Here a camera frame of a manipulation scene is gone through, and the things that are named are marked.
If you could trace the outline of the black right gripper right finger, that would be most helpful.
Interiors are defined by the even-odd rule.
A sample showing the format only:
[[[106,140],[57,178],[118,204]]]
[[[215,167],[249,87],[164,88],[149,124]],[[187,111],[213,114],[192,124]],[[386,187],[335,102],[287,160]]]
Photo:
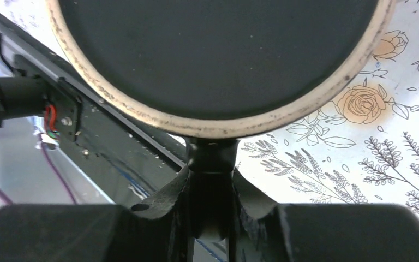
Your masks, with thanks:
[[[419,261],[419,219],[390,204],[280,204],[233,175],[229,261]]]

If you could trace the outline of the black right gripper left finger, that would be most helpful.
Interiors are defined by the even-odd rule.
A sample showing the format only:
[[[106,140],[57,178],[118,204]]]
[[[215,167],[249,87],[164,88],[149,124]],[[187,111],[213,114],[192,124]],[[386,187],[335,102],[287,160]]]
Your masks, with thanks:
[[[188,169],[131,208],[12,204],[0,208],[0,261],[189,261]]]

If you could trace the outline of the black interior mug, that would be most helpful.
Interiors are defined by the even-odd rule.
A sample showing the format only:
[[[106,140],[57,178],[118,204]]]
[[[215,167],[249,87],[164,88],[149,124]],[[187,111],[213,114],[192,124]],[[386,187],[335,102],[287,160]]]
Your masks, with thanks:
[[[333,99],[394,1],[46,1],[53,33],[105,101],[185,138],[197,238],[223,240],[240,138]]]

